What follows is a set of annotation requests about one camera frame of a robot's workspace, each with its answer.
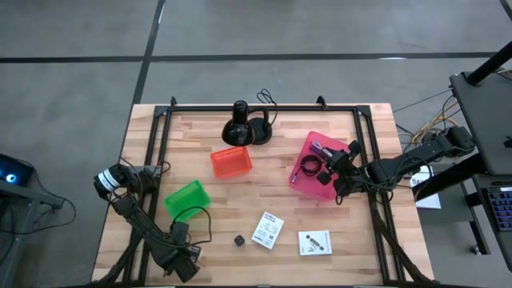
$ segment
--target white box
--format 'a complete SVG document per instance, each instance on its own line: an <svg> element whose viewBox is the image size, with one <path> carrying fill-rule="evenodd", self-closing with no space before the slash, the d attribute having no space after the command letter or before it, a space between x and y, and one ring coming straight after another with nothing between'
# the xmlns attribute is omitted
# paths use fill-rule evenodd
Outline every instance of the white box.
<svg viewBox="0 0 512 288"><path fill-rule="evenodd" d="M332 254L329 231L299 231L298 252L301 256Z"/></svg>
<svg viewBox="0 0 512 288"><path fill-rule="evenodd" d="M262 219L259 221L258 227L256 227L251 239L268 249L272 249L283 224L283 220L265 212L263 213Z"/></svg>

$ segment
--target pink plastic bin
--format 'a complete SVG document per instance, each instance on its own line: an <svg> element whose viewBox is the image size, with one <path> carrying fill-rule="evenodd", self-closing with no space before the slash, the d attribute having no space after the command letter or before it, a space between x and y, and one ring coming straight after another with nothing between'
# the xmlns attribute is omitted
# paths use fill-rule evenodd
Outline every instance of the pink plastic bin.
<svg viewBox="0 0 512 288"><path fill-rule="evenodd" d="M301 159L307 155L314 154L314 152L310 149L311 143L313 141L318 141L320 142L320 144L322 144L322 146L329 147L335 150L349 149L348 145L343 142L334 140L320 133L311 131L307 135L306 141L304 142L304 146L302 146L301 153L298 156L294 169L292 170L291 175L288 178L288 184L295 190L299 190L303 193L314 196L320 200L326 201L335 199L336 190L333 188L332 182L324 186L317 180L316 175L307 176L304 174L304 172L302 172L301 169L299 169L301 165ZM295 183L292 183L291 179L294 177L295 172L297 172L297 169L299 169L299 172L297 173L297 178L295 179ZM327 171L327 169L324 166L322 166L321 171ZM332 175L333 180L337 178L338 176L336 174Z"/></svg>

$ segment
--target black lamp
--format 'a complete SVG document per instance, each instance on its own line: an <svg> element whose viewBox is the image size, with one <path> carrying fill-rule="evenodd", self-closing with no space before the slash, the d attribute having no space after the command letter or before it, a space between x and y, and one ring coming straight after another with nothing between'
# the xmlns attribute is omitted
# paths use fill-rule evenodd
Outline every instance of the black lamp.
<svg viewBox="0 0 512 288"><path fill-rule="evenodd" d="M248 120L249 114L261 111L263 118ZM222 130L222 140L232 146L247 146L249 144L265 144L272 137L272 127L269 123L267 108L249 109L247 102L238 100L233 104L233 118L226 123Z"/></svg>

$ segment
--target gray carpet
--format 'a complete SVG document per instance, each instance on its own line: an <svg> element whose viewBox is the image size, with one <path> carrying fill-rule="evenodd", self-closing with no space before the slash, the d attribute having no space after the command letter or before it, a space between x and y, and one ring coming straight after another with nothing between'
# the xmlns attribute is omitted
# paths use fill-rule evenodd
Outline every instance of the gray carpet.
<svg viewBox="0 0 512 288"><path fill-rule="evenodd" d="M157 0L0 0L0 58L143 56ZM512 39L495 0L168 0L154 48L167 54L429 53L496 51ZM482 58L152 63L142 103L390 102L399 108L447 89ZM0 153L38 168L72 200L76 221L31 235L16 287L90 280L106 204L92 177L116 162L140 63L0 64ZM418 130L449 95L396 113ZM455 119L464 123L460 114ZM44 224L64 222L69 207ZM473 256L465 224L424 226L436 279L504 287L512 281L485 216L492 255Z"/></svg>

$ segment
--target lamp base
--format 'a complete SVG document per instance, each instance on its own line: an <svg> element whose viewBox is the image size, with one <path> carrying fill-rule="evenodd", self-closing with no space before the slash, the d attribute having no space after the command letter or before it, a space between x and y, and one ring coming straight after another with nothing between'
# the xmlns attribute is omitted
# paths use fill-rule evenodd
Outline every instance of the lamp base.
<svg viewBox="0 0 512 288"><path fill-rule="evenodd" d="M263 118L252 118L249 123L254 131L254 145L262 145L267 143L272 137L272 126Z"/></svg>

